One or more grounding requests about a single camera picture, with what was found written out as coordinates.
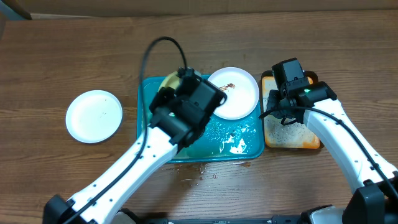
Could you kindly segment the yellow plate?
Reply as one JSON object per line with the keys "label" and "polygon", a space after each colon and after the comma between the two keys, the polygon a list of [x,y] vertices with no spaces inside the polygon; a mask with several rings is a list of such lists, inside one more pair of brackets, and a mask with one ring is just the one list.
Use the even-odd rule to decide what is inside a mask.
{"label": "yellow plate", "polygon": [[160,92],[163,88],[172,88],[173,90],[179,88],[181,91],[191,92],[197,85],[194,82],[184,81],[183,78],[180,78],[183,73],[184,69],[181,69],[167,75],[161,82],[157,92]]}

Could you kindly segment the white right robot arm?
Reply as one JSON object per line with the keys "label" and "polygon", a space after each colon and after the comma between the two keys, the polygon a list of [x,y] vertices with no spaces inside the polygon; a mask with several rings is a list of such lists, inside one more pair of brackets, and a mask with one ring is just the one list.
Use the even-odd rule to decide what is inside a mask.
{"label": "white right robot arm", "polygon": [[349,183],[347,206],[326,205],[301,214],[302,223],[397,223],[397,168],[358,131],[325,83],[292,81],[269,93],[263,116],[304,124],[328,149]]}

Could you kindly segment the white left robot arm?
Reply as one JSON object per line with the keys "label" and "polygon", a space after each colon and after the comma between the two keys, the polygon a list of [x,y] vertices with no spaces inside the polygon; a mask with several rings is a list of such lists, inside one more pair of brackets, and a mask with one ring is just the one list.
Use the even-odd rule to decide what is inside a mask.
{"label": "white left robot arm", "polygon": [[180,83],[162,87],[149,106],[152,117],[135,143],[100,177],[68,200],[54,195],[44,223],[111,223],[131,195],[161,166],[205,131],[226,93],[192,68],[177,71]]}

